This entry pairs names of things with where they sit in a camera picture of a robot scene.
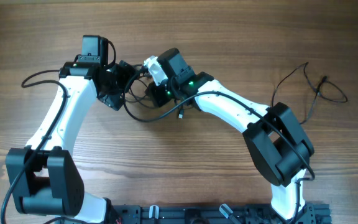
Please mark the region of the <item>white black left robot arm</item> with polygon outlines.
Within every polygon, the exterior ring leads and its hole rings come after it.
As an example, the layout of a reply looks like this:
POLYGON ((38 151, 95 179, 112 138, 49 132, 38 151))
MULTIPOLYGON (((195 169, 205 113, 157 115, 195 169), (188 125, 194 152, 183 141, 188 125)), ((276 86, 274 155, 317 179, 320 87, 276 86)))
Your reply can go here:
POLYGON ((122 223, 109 199, 85 191, 72 154, 93 103, 99 100, 118 110, 124 88, 137 73, 124 61, 67 62, 58 70, 57 94, 39 129, 23 148, 12 148, 6 156, 10 188, 1 208, 2 223, 10 198, 21 214, 64 222, 122 223))

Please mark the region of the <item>black USB-A cable blue plug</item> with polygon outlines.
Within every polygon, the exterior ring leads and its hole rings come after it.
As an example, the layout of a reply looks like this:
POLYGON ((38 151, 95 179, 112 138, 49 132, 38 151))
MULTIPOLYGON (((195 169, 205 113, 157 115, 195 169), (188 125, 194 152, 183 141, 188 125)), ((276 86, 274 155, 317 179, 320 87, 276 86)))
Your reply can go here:
POLYGON ((142 78, 145 77, 145 71, 143 68, 140 69, 135 69, 135 72, 133 75, 131 75, 131 77, 129 78, 129 80, 126 83, 126 86, 122 92, 122 99, 124 100, 123 102, 123 106, 125 111, 127 112, 127 114, 133 118, 136 121, 140 121, 142 123, 151 123, 154 121, 158 121, 161 119, 166 118, 168 115, 172 114, 175 111, 178 111, 177 115, 178 115, 178 119, 183 119, 183 115, 184 112, 186 110, 186 108, 184 108, 183 106, 185 105, 185 102, 181 101, 180 103, 175 103, 175 106, 168 110, 167 112, 161 114, 160 116, 154 117, 154 118, 150 118, 150 119, 144 119, 144 118, 139 118, 136 115, 134 115, 133 113, 130 112, 129 108, 127 107, 126 103, 138 103, 141 106, 148 108, 150 110, 156 110, 157 107, 156 106, 149 106, 149 105, 145 105, 143 104, 144 100, 151 100, 149 96, 147 96, 147 94, 145 93, 143 96, 137 96, 136 94, 134 94, 133 90, 132 90, 132 85, 136 80, 140 80, 142 78))

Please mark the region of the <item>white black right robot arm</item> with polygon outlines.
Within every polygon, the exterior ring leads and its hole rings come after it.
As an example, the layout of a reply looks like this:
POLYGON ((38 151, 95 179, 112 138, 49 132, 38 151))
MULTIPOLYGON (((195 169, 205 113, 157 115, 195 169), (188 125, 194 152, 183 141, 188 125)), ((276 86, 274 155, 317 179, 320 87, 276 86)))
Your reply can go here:
POLYGON ((242 133, 256 169, 271 184, 273 211, 296 222, 305 206, 302 183, 314 147, 292 110, 283 103, 267 106, 247 100, 213 76, 195 73, 176 48, 149 57, 143 66, 153 79, 147 94, 155 106, 180 100, 242 133))

